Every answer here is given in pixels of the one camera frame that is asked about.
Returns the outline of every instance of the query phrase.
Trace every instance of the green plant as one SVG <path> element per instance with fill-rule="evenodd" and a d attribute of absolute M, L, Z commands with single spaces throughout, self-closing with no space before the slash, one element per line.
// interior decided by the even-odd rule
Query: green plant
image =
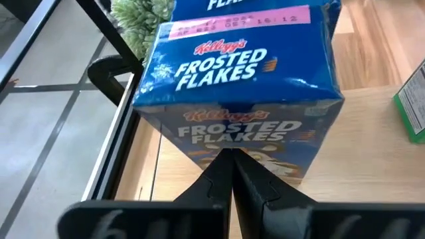
<path fill-rule="evenodd" d="M 139 58 L 145 58 L 160 23 L 170 20 L 174 0 L 114 0 L 112 15 L 124 32 L 122 37 Z"/>

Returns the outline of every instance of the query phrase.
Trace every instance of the cartoon character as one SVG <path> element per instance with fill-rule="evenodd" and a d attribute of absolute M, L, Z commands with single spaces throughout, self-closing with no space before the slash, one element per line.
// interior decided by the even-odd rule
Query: cartoon character
<path fill-rule="evenodd" d="M 207 143 L 205 147 L 215 153 L 199 159 L 198 164 L 202 169 L 206 169 L 208 165 L 214 160 L 218 155 L 221 148 L 215 144 Z M 253 159 L 261 163 L 265 168 L 270 172 L 275 174 L 278 177 L 300 177 L 300 168 L 297 165 L 281 162 L 272 156 L 271 152 L 283 151 L 283 147 L 277 143 L 266 142 L 263 147 L 235 147 L 243 150 Z"/>

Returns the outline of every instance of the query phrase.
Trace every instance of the green box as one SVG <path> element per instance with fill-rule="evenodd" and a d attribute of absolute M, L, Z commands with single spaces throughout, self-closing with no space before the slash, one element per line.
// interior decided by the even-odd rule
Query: green box
<path fill-rule="evenodd" d="M 409 139 L 425 143 L 425 60 L 394 96 Z"/>

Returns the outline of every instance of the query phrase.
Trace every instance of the blue cereal box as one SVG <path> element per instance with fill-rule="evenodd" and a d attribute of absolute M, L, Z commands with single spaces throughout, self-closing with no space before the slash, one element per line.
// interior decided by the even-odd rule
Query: blue cereal box
<path fill-rule="evenodd" d="M 299 5 L 322 6 L 333 36 L 341 12 L 341 0 L 175 0 L 171 21 L 279 9 Z"/>
<path fill-rule="evenodd" d="M 203 169 L 241 148 L 289 183 L 342 104 L 326 16 L 309 6 L 162 24 L 133 99 Z"/>

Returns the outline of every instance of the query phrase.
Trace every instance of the tile floor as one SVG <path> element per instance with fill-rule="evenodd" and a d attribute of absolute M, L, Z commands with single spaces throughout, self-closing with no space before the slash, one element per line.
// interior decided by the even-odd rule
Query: tile floor
<path fill-rule="evenodd" d="M 57 238 L 56 220 L 81 199 L 116 110 L 99 91 L 80 90 L 84 71 L 115 53 L 75 0 L 62 0 L 14 73 L 0 102 L 0 238 Z M 61 84 L 76 87 L 16 90 Z"/>

